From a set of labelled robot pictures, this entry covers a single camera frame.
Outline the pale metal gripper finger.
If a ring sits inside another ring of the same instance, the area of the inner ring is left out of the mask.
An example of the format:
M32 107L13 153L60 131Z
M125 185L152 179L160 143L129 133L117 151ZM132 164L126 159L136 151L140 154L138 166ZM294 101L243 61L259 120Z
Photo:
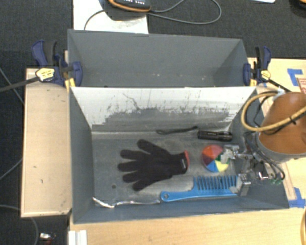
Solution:
M229 159L235 159L239 153L238 145L226 144L223 146L223 151L220 155L221 163L228 163Z
M237 178L237 195L244 197L251 187L251 178L248 174L239 174Z

